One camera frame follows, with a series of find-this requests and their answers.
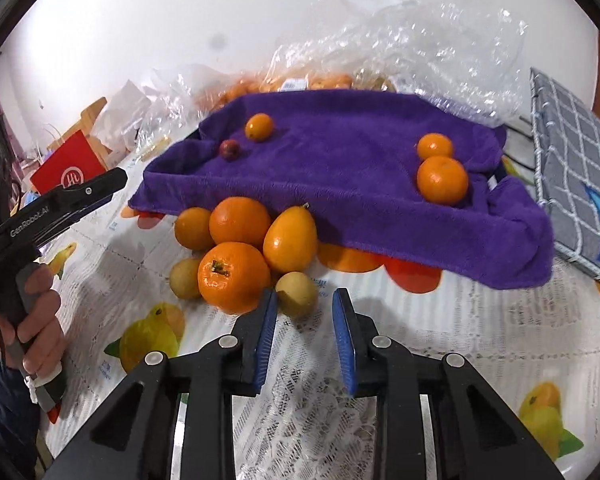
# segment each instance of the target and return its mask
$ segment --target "gray grid storage box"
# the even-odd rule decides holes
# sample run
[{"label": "gray grid storage box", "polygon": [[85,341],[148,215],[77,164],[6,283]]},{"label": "gray grid storage box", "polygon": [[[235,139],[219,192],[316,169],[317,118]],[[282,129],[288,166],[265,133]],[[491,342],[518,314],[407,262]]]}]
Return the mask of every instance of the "gray grid storage box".
[{"label": "gray grid storage box", "polygon": [[600,281],[600,119],[544,73],[531,69],[538,203],[551,217],[557,253]]}]

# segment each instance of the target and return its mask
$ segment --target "red box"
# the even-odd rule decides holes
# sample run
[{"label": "red box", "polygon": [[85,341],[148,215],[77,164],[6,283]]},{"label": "red box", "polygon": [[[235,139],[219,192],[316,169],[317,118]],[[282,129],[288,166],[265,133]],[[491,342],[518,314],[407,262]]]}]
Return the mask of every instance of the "red box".
[{"label": "red box", "polygon": [[38,193],[45,194],[56,186],[82,184],[105,171],[87,139],[78,130],[31,175],[31,183]]}]

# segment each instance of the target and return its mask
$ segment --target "metal rivet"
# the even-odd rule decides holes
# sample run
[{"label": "metal rivet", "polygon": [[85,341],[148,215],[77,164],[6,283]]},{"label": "metal rivet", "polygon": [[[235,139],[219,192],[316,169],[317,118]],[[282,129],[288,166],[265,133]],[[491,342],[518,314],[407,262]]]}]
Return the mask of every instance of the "metal rivet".
[{"label": "metal rivet", "polygon": [[223,335],[218,340],[218,344],[222,348],[233,348],[238,344],[238,338],[235,335]]},{"label": "metal rivet", "polygon": [[389,348],[391,346],[391,340],[385,335],[377,335],[371,342],[376,348]]},{"label": "metal rivet", "polygon": [[449,354],[446,356],[446,364],[453,368],[462,368],[464,366],[464,357],[460,354]]},{"label": "metal rivet", "polygon": [[163,359],[164,356],[162,355],[162,352],[149,352],[144,356],[144,362],[149,366],[159,365]]}]

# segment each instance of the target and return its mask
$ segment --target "small red fruit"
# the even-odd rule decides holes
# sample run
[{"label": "small red fruit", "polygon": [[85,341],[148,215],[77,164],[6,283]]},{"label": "small red fruit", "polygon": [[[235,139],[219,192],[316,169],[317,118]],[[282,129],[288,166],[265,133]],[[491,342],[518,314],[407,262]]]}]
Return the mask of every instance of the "small red fruit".
[{"label": "small red fruit", "polygon": [[223,140],[219,151],[224,160],[235,160],[240,155],[240,144],[235,139]]}]

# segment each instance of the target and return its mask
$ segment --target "purple towel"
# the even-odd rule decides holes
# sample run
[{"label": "purple towel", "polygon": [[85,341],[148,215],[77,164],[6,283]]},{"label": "purple towel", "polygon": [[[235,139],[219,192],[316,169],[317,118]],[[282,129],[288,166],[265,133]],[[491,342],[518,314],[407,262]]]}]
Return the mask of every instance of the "purple towel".
[{"label": "purple towel", "polygon": [[[269,114],[276,131],[254,143],[246,121]],[[132,208],[179,214],[249,196],[275,212],[310,204],[323,242],[387,254],[464,274],[493,288],[542,285],[551,276],[552,229],[522,182],[487,179],[505,133],[445,114],[417,96],[373,91],[247,95],[200,124],[200,139],[179,142],[144,170]],[[450,137],[469,173],[457,208],[424,202],[415,186],[416,143]],[[242,155],[227,162],[231,137]]]}]

